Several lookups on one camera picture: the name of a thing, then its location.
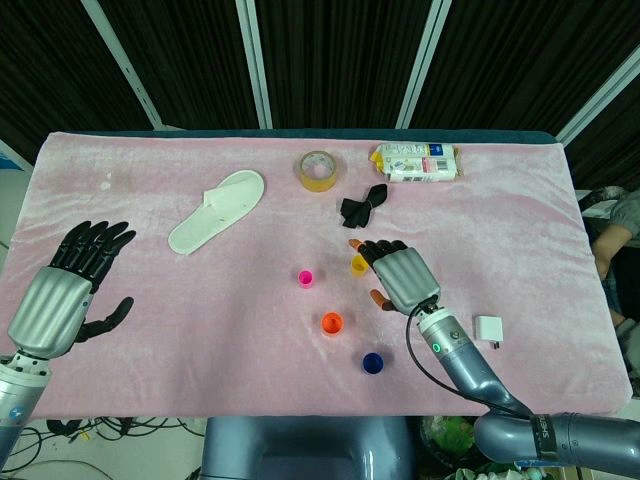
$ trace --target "black curtain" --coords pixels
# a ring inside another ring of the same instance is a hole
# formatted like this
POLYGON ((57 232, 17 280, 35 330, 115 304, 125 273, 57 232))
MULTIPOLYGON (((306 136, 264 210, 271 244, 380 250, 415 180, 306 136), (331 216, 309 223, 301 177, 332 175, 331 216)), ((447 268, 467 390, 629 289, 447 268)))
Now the black curtain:
POLYGON ((258 128, 234 0, 100 0, 162 121, 258 128))
POLYGON ((411 126, 556 135, 639 44, 636 0, 454 0, 411 126))
POLYGON ((275 128, 393 128, 430 2, 257 0, 275 128))
POLYGON ((80 2, 0 0, 0 138, 30 163, 58 130, 151 125, 80 2))
POLYGON ((640 77, 565 149, 576 188, 640 188, 640 77))

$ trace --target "yellow cup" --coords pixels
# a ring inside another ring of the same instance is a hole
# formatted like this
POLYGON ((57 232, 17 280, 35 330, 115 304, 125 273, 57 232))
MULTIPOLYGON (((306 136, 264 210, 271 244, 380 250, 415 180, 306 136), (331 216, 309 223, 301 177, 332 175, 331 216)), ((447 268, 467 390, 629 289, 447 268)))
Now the yellow cup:
POLYGON ((362 255, 356 255, 351 259, 351 275, 354 277, 361 277, 369 270, 369 264, 366 262, 362 255))

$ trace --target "person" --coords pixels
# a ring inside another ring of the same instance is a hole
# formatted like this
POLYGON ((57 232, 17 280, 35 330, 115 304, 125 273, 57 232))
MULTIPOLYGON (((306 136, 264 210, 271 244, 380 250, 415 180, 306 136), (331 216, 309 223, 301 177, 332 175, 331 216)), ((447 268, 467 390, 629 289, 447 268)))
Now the person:
POLYGON ((612 197, 618 201, 609 220, 585 219, 585 226, 634 396, 640 397, 640 189, 606 187, 591 192, 580 207, 612 197))

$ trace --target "black bow tie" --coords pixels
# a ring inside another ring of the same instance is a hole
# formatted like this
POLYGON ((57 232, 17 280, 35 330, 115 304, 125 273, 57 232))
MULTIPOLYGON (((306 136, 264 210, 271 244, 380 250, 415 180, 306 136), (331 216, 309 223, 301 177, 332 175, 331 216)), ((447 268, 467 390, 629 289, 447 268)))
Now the black bow tie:
POLYGON ((385 183, 371 187, 364 202, 356 202, 345 198, 342 200, 342 206, 340 207, 340 213, 344 217, 342 225, 348 228, 356 228, 358 225, 366 227, 367 223, 369 223, 371 209, 382 205, 386 199, 387 185, 385 183))

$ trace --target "pink towel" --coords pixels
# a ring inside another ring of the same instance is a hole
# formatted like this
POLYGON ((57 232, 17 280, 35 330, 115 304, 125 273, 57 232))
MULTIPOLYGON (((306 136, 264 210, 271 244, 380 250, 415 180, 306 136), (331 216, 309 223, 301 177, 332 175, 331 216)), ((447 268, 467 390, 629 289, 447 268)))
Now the pink towel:
MULTIPOLYGON (((508 388, 536 412, 611 412, 631 390, 561 145, 461 145, 464 177, 391 184, 366 229, 341 226, 344 197, 381 183, 379 142, 150 139, 53 134, 40 152, 0 280, 5 331, 37 270, 77 223, 127 220, 138 236, 116 259, 89 310, 135 305, 113 332, 51 362, 41 417, 97 415, 424 415, 485 409, 443 391, 413 365, 405 317, 369 298, 369 271, 350 274, 349 238, 401 239, 423 255, 442 304, 472 332, 474 315, 503 318, 502 348, 477 342, 508 388), (339 163, 336 185, 305 190, 304 153, 339 163), (194 254, 169 232, 230 173, 265 180, 258 206, 194 254), (301 289, 296 273, 315 272, 301 289), (345 328, 321 333, 335 310, 345 328), (362 357, 384 370, 368 375, 362 357)), ((422 363, 446 375, 417 330, 422 363)), ((12 351, 4 336, 3 351, 12 351)))

